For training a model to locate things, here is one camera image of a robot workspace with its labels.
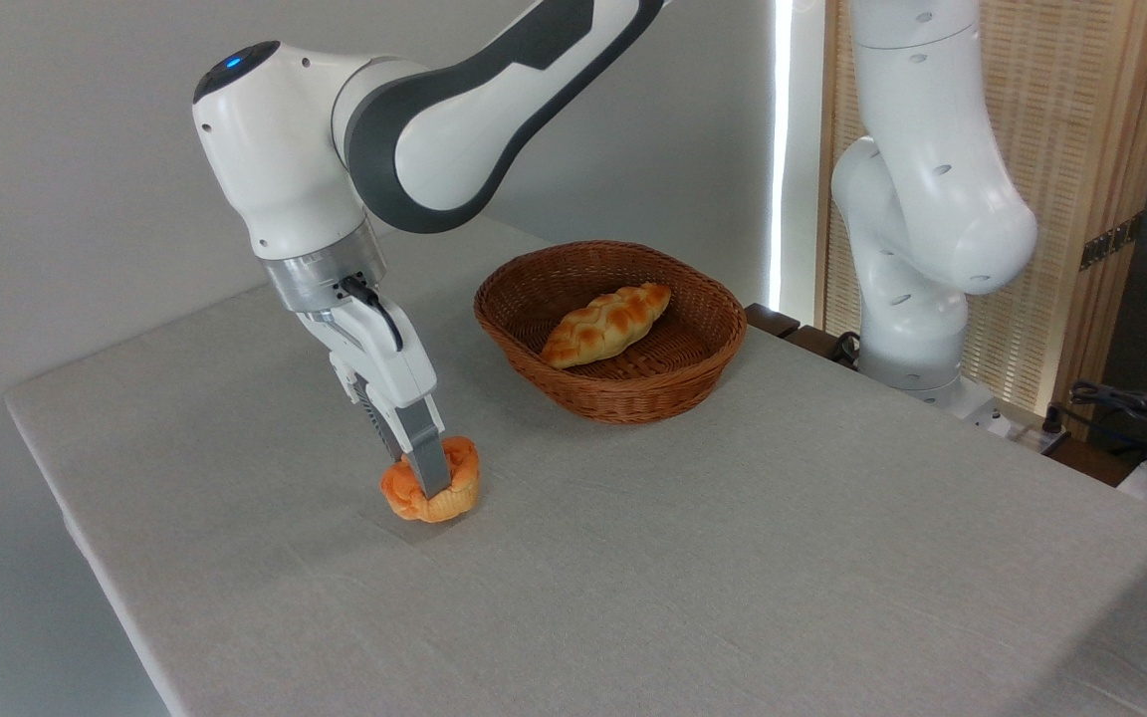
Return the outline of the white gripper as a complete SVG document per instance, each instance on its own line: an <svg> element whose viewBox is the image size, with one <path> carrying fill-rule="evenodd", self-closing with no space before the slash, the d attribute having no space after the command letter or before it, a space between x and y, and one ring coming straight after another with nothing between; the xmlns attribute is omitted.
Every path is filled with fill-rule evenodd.
<svg viewBox="0 0 1147 717"><path fill-rule="evenodd" d="M440 412L429 395L436 373L404 310L379 293L362 293L359 298L346 296L327 312L298 313L297 318L331 351L331 367L344 393L362 407L391 459L408 457L426 498L448 489L452 478L443 454ZM408 449L370 399L369 387L387 405L399 407L397 423Z"/></svg>

